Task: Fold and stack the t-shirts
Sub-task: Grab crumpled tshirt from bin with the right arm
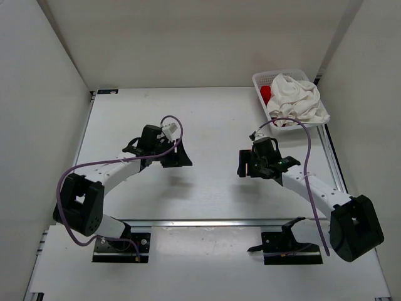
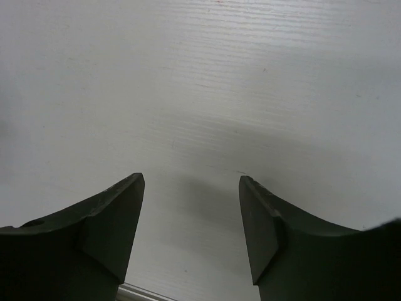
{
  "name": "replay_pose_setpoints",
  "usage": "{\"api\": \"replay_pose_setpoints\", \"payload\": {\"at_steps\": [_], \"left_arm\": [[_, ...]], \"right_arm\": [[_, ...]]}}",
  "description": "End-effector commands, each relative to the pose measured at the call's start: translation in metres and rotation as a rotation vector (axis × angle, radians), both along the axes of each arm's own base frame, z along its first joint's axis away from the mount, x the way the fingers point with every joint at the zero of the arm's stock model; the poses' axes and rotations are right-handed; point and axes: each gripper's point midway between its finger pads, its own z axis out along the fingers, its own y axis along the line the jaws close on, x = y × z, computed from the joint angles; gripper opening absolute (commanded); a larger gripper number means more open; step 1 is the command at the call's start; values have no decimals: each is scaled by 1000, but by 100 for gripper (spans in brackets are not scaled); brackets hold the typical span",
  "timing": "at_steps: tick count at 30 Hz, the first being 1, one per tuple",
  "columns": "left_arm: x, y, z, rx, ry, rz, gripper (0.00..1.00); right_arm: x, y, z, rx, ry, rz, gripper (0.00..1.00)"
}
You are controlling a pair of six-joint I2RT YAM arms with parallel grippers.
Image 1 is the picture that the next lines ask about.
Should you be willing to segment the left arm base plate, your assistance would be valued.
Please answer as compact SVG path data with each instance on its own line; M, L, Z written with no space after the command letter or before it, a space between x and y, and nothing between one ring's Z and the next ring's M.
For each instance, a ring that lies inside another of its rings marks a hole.
M151 232L131 231L130 239L135 247L126 241L110 241L97 239L93 249L94 263L148 263L150 254Z

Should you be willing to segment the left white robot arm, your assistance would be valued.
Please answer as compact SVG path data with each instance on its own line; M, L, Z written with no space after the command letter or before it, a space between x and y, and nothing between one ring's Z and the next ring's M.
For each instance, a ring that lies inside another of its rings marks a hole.
M183 130L179 122L146 125L140 137L132 139L116 158L78 164L66 171L56 187L54 221L63 224L69 235L101 235L118 251L129 248L132 239L128 226L104 214L104 198L153 162L163 168L191 166L182 139L174 138L176 130Z

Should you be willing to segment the white t-shirt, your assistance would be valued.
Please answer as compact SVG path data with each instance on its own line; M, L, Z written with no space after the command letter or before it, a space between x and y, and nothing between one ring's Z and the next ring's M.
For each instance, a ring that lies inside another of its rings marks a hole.
M323 107L320 92L314 83L295 80L280 73L270 85L272 97L266 108L277 127L296 125L294 119L304 124L324 124L330 115Z

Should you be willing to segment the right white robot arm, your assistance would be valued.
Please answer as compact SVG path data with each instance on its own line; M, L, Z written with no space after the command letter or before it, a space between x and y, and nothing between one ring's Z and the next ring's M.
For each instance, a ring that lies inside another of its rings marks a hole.
M263 251L266 257L285 257L312 247L327 245L342 260L353 262L384 241L373 203L364 195L351 196L308 173L300 161L282 157L278 141L262 137L249 150L240 150L237 175L241 178L274 180L307 200L323 213L328 225L305 217L285 223L280 232L263 239L250 252Z

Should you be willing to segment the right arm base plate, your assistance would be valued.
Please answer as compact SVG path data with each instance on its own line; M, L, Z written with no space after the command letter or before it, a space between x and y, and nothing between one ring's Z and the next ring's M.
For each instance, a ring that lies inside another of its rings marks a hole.
M281 226L280 231L263 230L261 244L250 247L248 253L261 252L265 265L321 265L320 247L313 243L298 242L293 226L310 221L297 217Z

